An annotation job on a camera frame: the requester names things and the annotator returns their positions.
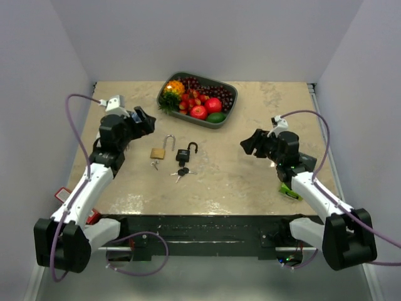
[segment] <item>padlock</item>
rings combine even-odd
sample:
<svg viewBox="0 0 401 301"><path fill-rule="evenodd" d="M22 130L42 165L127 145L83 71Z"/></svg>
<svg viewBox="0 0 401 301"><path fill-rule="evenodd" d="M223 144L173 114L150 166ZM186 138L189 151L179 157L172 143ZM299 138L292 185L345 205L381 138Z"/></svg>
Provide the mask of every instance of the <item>padlock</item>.
<svg viewBox="0 0 401 301"><path fill-rule="evenodd" d="M152 159L160 159L163 160L164 156L165 156L165 145L167 143L167 139L169 137L173 138L173 146L171 148L172 151L174 151L174 145L175 145L175 137L173 135L167 135L164 137L164 142L163 142L163 148L162 149L152 149L152 151L150 152L150 158Z"/></svg>
<svg viewBox="0 0 401 301"><path fill-rule="evenodd" d="M180 167L184 167L185 163L189 162L191 145L195 145L195 154L198 152L198 145L195 142L191 142L190 144L188 144L187 149L179 149L175 157L175 160L179 162Z"/></svg>

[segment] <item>padlock shackle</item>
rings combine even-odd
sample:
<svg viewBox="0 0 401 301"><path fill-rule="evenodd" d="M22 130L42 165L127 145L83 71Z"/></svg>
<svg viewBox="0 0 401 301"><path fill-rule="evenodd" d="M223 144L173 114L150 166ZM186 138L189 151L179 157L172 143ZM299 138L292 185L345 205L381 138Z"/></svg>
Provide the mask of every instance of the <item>padlock shackle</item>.
<svg viewBox="0 0 401 301"><path fill-rule="evenodd" d="M173 146L171 147L171 150L173 151L173 150L174 150L174 145L175 145L175 137L174 137L173 135L167 135L167 136L164 137L163 149L165 149L165 145L166 145L167 139L168 139L169 137L172 137L172 138L173 138Z"/></svg>

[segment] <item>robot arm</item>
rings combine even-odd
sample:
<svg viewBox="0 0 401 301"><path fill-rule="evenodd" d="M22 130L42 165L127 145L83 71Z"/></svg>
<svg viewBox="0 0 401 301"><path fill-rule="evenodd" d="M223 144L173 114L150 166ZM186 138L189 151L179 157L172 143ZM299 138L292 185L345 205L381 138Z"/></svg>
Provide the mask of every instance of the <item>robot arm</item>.
<svg viewBox="0 0 401 301"><path fill-rule="evenodd" d="M302 196L323 222L318 224L297 215L286 223L282 235L304 241L321 250L326 262L334 270L376 259L374 235L347 217L316 188L315 184L345 210L372 226L368 212L352 208L339 200L317 179L312 180L316 159L299 152L299 137L287 131L288 124L284 119L275 116L272 123L275 126L272 131L257 129L252 137L241 142L242 148L248 155L271 159L276 164L279 180Z"/></svg>
<svg viewBox="0 0 401 301"><path fill-rule="evenodd" d="M50 219L39 219L34 226L36 259L41 266L49 266L56 227L74 199L56 246L57 269L82 272L91 253L120 234L120 222L115 219L101 219L92 226L85 225L85 221L104 189L120 170L125 160L124 150L129 142L153 133L155 118L147 115L140 107L135 107L132 112L126 111L123 98L119 95L101 104L106 105L106 116L100 122L98 138L89 157L90 174L86 167L67 201ZM80 191L84 181L88 182Z"/></svg>

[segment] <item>tabletop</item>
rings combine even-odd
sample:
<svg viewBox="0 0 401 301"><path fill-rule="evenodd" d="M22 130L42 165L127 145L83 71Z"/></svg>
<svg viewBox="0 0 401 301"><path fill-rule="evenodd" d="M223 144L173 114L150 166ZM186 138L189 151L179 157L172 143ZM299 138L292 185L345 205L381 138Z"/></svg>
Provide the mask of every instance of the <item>tabletop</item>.
<svg viewBox="0 0 401 301"><path fill-rule="evenodd" d="M95 208L103 214L315 214L305 200L291 199L278 192L280 182L269 159L247 156L240 141L256 129L271 129L270 118L290 111L314 110L306 83L294 82L228 82L238 90L237 104L220 129L212 130L168 116L156 104L164 82L98 82L93 98L108 100L114 95L125 97L125 108L141 106L156 117L155 132L131 141L125 162L116 178L104 190ZM91 104L82 138L91 147L98 132L104 108ZM299 135L299 151L318 158L325 151L317 118L296 114L286 119L289 130ZM150 151L167 142L165 158L156 171L150 163ZM186 166L197 172L188 174L177 184L175 160L177 149L196 142L199 151L191 152ZM78 149L68 187L73 189L85 169L82 151ZM320 181L336 193L328 161L318 175Z"/></svg>

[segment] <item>gray tray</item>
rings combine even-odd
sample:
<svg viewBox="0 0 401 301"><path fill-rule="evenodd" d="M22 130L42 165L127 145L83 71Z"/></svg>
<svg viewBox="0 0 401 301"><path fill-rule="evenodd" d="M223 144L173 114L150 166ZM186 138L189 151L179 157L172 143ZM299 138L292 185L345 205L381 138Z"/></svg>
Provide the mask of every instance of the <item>gray tray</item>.
<svg viewBox="0 0 401 301"><path fill-rule="evenodd" d="M218 124L213 124L213 123L207 122L205 120L196 119L196 118L193 118L191 116L181 114L178 111L172 111L172 112L169 113L169 115L173 116L175 118L178 118L178 119L182 119L182 120L185 120L185 121L188 121L188 122L192 122L193 124L197 124L197 125L200 125L202 127L207 127L209 129L219 129L219 128L221 128L226 123L227 119L230 117L232 110L234 110L234 107L235 107L236 102L237 102L237 96L238 96L237 89L235 89L232 85L228 85L226 83L219 82L217 80L212 80L212 79L207 78L207 77L202 77L200 75L196 75L196 74L193 74L193 73L177 72L177 73L173 74L164 83L162 89L159 92L159 95L157 95L157 105L160 105L160 99L161 99L161 96L162 96L162 93L163 93L164 86L169 81L178 79L178 77L181 77L181 78L196 77L198 79L199 83L202 86L223 86L227 91L232 93L232 98L233 98L232 99L233 100L232 101L232 107L231 107L230 111L228 111L228 113L226 113L226 119L224 119L222 122L219 122Z"/></svg>

